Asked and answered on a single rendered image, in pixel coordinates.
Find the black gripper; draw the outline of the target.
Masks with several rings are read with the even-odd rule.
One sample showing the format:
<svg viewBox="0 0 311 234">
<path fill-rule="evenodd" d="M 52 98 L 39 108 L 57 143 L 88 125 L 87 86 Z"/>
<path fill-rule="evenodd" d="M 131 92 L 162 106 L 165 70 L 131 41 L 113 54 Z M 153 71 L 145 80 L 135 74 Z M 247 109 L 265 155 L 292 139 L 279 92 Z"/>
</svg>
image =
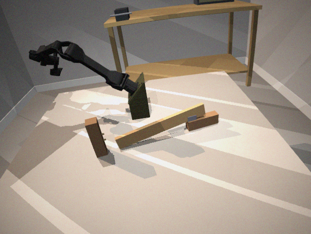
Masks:
<svg viewBox="0 0 311 234">
<path fill-rule="evenodd" d="M 59 52 L 61 54 L 64 54 L 62 51 L 62 47 L 60 48 Z M 54 68 L 50 69 L 50 75 L 55 75 L 55 76 L 60 76 L 62 68 L 58 68 L 59 65 L 59 57 L 57 57 L 57 53 L 53 53 L 53 63 L 52 65 L 54 66 Z"/>
</svg>

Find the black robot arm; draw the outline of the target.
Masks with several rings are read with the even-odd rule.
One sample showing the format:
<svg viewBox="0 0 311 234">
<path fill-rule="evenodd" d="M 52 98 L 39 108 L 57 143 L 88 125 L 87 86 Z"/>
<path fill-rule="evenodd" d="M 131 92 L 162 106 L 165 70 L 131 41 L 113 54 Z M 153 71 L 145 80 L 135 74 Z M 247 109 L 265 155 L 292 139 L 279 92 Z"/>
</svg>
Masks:
<svg viewBox="0 0 311 234">
<path fill-rule="evenodd" d="M 59 52 L 62 46 L 68 46 L 64 54 Z M 106 84 L 110 85 L 112 88 L 120 91 L 124 89 L 130 93 L 130 96 L 132 96 L 132 94 L 137 90 L 138 82 L 135 83 L 132 80 L 129 80 L 129 75 L 127 73 L 108 70 L 90 57 L 86 56 L 83 49 L 73 42 L 56 40 L 47 46 L 40 46 L 37 51 L 29 51 L 29 59 L 41 62 L 40 65 L 42 66 L 52 65 L 53 57 L 50 54 L 55 52 L 58 53 L 61 58 L 73 63 L 81 63 L 95 73 L 101 75 L 105 78 Z"/>
</svg>

